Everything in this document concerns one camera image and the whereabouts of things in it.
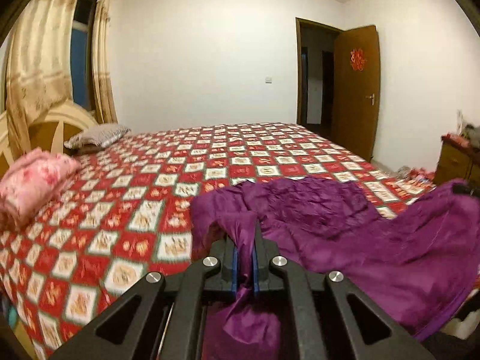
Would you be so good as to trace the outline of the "beige curtain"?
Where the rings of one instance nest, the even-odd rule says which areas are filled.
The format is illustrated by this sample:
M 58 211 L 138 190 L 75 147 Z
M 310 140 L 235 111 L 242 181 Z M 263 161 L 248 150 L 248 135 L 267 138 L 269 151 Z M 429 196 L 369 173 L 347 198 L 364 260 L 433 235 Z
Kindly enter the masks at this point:
M 97 118 L 101 124 L 118 122 L 107 61 L 107 30 L 111 1 L 97 0 L 91 44 L 94 99 Z
M 13 155 L 30 152 L 29 127 L 71 102 L 71 33 L 77 0 L 31 0 L 14 26 L 7 55 L 6 113 Z

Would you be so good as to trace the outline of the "pink folded blanket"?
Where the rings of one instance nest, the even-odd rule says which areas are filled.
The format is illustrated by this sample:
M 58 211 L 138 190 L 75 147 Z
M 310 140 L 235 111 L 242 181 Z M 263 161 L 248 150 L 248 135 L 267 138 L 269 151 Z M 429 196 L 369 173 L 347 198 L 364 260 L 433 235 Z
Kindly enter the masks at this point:
M 1 178 L 1 229 L 19 230 L 68 186 L 81 164 L 66 154 L 36 148 Z

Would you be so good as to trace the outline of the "red patchwork bedspread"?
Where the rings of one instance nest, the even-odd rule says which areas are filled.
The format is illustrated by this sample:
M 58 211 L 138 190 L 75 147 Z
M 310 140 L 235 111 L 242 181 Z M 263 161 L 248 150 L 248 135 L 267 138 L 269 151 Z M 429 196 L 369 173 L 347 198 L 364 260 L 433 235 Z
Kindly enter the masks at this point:
M 1 290 L 45 359 L 148 269 L 191 257 L 191 200 L 245 180 L 354 181 L 392 218 L 427 191 L 297 124 L 235 124 L 125 136 L 80 158 L 78 177 L 26 228 L 1 233 Z

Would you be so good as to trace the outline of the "beige left curtain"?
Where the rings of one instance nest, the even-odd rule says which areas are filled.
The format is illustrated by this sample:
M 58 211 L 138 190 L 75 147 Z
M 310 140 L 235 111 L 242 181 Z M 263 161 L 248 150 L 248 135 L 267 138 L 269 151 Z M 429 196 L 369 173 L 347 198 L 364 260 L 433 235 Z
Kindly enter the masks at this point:
M 71 102 L 71 33 L 77 0 L 31 0 L 14 26 L 7 55 L 6 113 L 13 155 L 30 152 L 29 127 Z

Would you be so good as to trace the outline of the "cream wooden headboard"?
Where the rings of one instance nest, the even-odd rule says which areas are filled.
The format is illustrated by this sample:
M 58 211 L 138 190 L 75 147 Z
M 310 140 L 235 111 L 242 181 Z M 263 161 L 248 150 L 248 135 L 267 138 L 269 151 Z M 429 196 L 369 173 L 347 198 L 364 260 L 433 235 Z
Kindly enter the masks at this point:
M 51 153 L 63 153 L 64 141 L 97 125 L 90 112 L 71 101 L 51 108 L 29 127 L 31 147 L 39 147 Z M 16 160 L 8 139 L 7 113 L 1 114 L 1 176 Z

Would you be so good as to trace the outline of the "clutter on cabinet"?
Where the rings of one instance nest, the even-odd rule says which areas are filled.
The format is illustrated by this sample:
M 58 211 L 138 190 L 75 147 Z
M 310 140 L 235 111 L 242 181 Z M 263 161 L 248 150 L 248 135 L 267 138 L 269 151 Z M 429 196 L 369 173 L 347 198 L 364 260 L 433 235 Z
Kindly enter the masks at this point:
M 456 131 L 447 133 L 442 138 L 453 141 L 465 149 L 480 149 L 480 127 L 470 124 L 461 110 L 456 112 Z

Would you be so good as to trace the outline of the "beige right curtain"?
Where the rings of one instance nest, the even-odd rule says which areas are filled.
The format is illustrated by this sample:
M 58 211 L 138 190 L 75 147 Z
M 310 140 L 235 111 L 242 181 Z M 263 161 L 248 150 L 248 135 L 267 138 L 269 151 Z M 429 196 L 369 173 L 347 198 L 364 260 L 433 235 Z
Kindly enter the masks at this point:
M 111 1 L 97 0 L 91 44 L 94 99 L 97 118 L 101 124 L 118 122 L 107 61 L 107 30 Z

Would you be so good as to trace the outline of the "grey striped pillow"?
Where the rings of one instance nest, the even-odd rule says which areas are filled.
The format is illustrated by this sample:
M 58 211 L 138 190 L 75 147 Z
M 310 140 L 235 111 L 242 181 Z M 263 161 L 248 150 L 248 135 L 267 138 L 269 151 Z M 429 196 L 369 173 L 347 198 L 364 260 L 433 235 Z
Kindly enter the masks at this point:
M 64 141 L 64 147 L 70 150 L 87 146 L 106 149 L 129 132 L 130 129 L 122 124 L 97 124 Z

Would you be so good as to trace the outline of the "brown wooden cabinet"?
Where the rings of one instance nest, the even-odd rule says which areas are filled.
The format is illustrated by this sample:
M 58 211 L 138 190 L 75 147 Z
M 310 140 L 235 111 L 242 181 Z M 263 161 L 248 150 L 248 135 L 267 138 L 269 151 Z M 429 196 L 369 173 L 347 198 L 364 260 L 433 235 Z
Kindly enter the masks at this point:
M 478 188 L 480 182 L 479 150 L 463 147 L 449 136 L 442 136 L 442 149 L 433 183 L 442 185 L 450 180 L 466 180 Z

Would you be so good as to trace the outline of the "brown wooden door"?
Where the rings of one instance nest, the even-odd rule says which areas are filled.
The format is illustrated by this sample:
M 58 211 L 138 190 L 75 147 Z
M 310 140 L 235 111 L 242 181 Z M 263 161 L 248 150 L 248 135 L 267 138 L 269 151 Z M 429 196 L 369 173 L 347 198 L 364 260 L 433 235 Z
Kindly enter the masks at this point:
M 369 161 L 380 105 L 380 47 L 374 25 L 341 32 L 334 41 L 332 141 Z

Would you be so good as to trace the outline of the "purple down jacket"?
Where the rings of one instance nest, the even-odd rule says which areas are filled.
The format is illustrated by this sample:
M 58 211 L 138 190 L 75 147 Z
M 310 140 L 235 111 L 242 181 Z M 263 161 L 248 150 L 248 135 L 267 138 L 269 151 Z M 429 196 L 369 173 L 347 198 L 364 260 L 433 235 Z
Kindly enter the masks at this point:
M 282 359 L 279 311 L 253 293 L 256 229 L 310 272 L 343 272 L 416 339 L 439 331 L 473 289 L 479 269 L 479 200 L 444 184 L 394 219 L 354 183 L 323 178 L 243 182 L 195 197 L 192 257 L 229 236 L 238 247 L 234 303 L 208 312 L 205 359 Z

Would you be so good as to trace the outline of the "window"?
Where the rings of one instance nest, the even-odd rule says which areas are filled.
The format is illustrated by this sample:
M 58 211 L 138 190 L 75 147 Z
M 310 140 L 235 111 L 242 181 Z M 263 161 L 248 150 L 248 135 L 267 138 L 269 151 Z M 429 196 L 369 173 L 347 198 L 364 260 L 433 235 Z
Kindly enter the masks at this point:
M 95 111 L 91 43 L 97 0 L 77 0 L 71 34 L 72 98 L 86 111 Z

